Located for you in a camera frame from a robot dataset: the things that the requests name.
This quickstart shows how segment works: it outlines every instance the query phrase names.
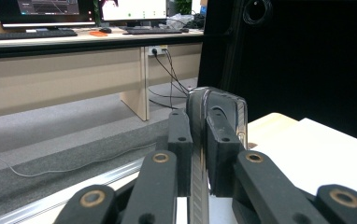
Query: cable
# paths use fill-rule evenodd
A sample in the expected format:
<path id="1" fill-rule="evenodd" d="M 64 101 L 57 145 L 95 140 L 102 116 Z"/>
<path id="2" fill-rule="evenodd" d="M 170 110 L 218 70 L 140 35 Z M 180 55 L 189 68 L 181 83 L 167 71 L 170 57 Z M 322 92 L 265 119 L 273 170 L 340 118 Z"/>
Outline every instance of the cable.
<path id="1" fill-rule="evenodd" d="M 171 56 L 170 56 L 170 53 L 169 53 L 169 51 L 167 50 L 167 49 L 164 49 L 164 51 L 166 51 L 167 52 L 167 58 L 168 58 L 168 60 L 169 60 L 169 62 L 170 62 L 170 66 L 172 67 L 172 69 L 173 69 L 173 64 L 172 64 L 172 59 L 171 59 Z M 161 61 L 158 59 L 158 57 L 157 57 L 157 54 L 156 54 L 156 52 L 154 53 L 154 56 L 155 56 L 155 59 L 156 59 L 156 61 L 158 61 L 158 63 L 164 68 L 164 70 L 167 72 L 167 74 L 169 74 L 169 76 L 171 76 L 173 79 L 175 79 L 175 81 L 180 85 L 180 88 L 181 88 L 181 92 L 183 92 L 185 95 L 187 95 L 188 94 L 188 90 L 179 82 L 179 79 L 177 78 L 177 76 L 176 76 L 176 73 L 174 72 L 174 69 L 173 69 L 173 74 L 172 73 L 170 73 L 168 70 L 167 70 L 167 68 L 161 63 Z"/>
<path id="2" fill-rule="evenodd" d="M 173 60 L 172 60 L 172 56 L 170 55 L 170 51 L 168 49 L 163 49 L 163 51 L 165 51 L 166 55 L 167 55 L 167 60 L 170 62 L 170 67 L 172 68 L 172 74 L 175 77 L 175 80 L 177 81 L 177 83 L 180 85 L 181 90 L 184 91 L 186 90 L 186 92 L 188 93 L 189 91 L 179 82 L 179 78 L 176 75 L 176 71 L 173 68 Z"/>
<path id="3" fill-rule="evenodd" d="M 169 56 L 170 55 L 167 55 L 167 60 L 170 62 L 170 73 L 175 75 L 175 78 L 177 78 L 176 74 L 174 73 L 175 70 L 173 69 L 172 58 L 169 57 Z M 172 108 L 172 111 L 173 111 L 172 95 L 173 95 L 173 78 L 171 77 L 170 78 L 170 97 L 169 97 L 169 100 L 170 100 L 170 107 Z"/>
<path id="4" fill-rule="evenodd" d="M 54 170 L 48 170 L 46 172 L 42 172 L 42 173 L 39 173 L 39 174 L 36 174 L 36 175 L 24 175 L 24 174 L 21 174 L 19 172 L 17 172 L 15 169 L 13 169 L 13 167 L 9 164 L 9 162 L 7 162 L 6 160 L 2 159 L 0 157 L 0 161 L 2 161 L 15 175 L 19 175 L 19 176 L 22 176 L 22 177 L 37 177 L 37 176 L 40 176 L 40 175 L 46 175 L 46 174 L 59 174 L 59 173 L 67 173 L 67 172 L 71 172 L 71 171 L 75 171 L 75 170 L 78 170 L 80 168 L 83 168 L 85 166 L 88 166 L 90 164 L 93 164 L 93 163 L 96 163 L 96 162 L 100 162 L 100 161 L 110 161 L 110 160 L 113 160 L 123 154 L 126 154 L 128 152 L 131 152 L 131 151 L 137 151 L 139 149 L 142 149 L 142 148 L 145 148 L 145 147 L 150 147 L 150 146 L 154 146 L 156 145 L 156 143 L 152 143 L 152 144 L 149 144 L 147 146 L 143 146 L 143 147 L 135 147 L 135 148 L 131 148 L 127 151 L 123 151 L 122 153 L 119 153 L 113 157 L 110 157 L 110 158 L 107 158 L 107 159 L 102 159 L 102 160 L 97 160 L 97 161 L 91 161 L 91 162 L 88 162 L 84 165 L 81 165 L 79 167 L 76 167 L 76 168 L 73 168 L 73 169 L 68 169 L 68 170 L 57 170 L 57 171 L 54 171 Z"/>
<path id="5" fill-rule="evenodd" d="M 157 96 L 161 96 L 161 97 L 172 97 L 172 98 L 180 98 L 180 99 L 186 99 L 187 97 L 185 96 L 166 96 L 166 95 L 161 95 L 161 94 L 158 94 L 158 93 L 155 93 L 154 91 L 150 90 L 149 91 L 154 94 L 154 95 L 157 95 Z"/>
<path id="6" fill-rule="evenodd" d="M 170 82 L 178 91 L 180 91 L 181 93 L 187 95 L 187 93 L 183 90 L 181 90 L 179 87 L 177 87 L 174 83 Z"/>
<path id="7" fill-rule="evenodd" d="M 149 100 L 151 103 L 153 104 L 156 104 L 156 105 L 161 105 L 161 106 L 164 106 L 164 107 L 167 107 L 167 108 L 171 108 L 171 109 L 178 109 L 177 107 L 173 107 L 173 106 L 170 106 L 170 105 L 164 105 L 164 104 L 161 104 L 161 103 L 158 103 L 158 102 L 155 102 L 153 100 Z"/>

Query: desk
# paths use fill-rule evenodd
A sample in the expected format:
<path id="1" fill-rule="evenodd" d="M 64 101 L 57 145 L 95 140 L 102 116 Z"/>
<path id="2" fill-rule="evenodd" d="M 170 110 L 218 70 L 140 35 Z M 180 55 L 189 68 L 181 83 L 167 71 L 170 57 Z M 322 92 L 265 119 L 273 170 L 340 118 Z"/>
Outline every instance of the desk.
<path id="1" fill-rule="evenodd" d="M 197 77 L 203 34 L 0 40 L 0 116 L 112 93 L 141 119 L 150 118 L 148 87 L 170 81 L 148 56 L 148 46 L 169 45 L 178 79 Z M 159 57 L 168 66 L 165 56 Z"/>

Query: desk leg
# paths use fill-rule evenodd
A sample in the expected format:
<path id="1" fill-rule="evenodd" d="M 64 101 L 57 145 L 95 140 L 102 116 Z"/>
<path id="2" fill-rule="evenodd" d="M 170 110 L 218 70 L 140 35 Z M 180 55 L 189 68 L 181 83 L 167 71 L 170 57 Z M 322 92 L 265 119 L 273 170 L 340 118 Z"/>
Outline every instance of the desk leg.
<path id="1" fill-rule="evenodd" d="M 142 120 L 150 119 L 149 105 L 149 57 L 148 48 L 141 48 L 141 74 L 138 90 L 121 92 L 121 100 L 129 106 Z"/>

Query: monitor screen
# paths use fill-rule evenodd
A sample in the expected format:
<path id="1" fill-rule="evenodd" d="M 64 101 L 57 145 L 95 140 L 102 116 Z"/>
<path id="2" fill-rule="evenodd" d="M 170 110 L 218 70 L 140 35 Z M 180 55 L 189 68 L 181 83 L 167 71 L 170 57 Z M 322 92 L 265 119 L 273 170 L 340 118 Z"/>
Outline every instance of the monitor screen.
<path id="1" fill-rule="evenodd" d="M 166 19 L 166 0 L 99 0 L 101 21 Z"/>
<path id="2" fill-rule="evenodd" d="M 95 25 L 92 0 L 0 0 L 4 29 Z"/>

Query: power outlet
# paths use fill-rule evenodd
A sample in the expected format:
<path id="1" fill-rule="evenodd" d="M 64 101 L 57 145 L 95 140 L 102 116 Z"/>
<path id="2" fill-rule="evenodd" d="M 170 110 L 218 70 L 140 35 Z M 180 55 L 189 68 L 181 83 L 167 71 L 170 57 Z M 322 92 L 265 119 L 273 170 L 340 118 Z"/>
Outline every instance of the power outlet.
<path id="1" fill-rule="evenodd" d="M 152 50 L 156 49 L 156 54 L 161 55 L 165 54 L 164 49 L 167 49 L 167 45 L 157 45 L 157 46 L 149 46 L 149 56 L 153 56 Z"/>

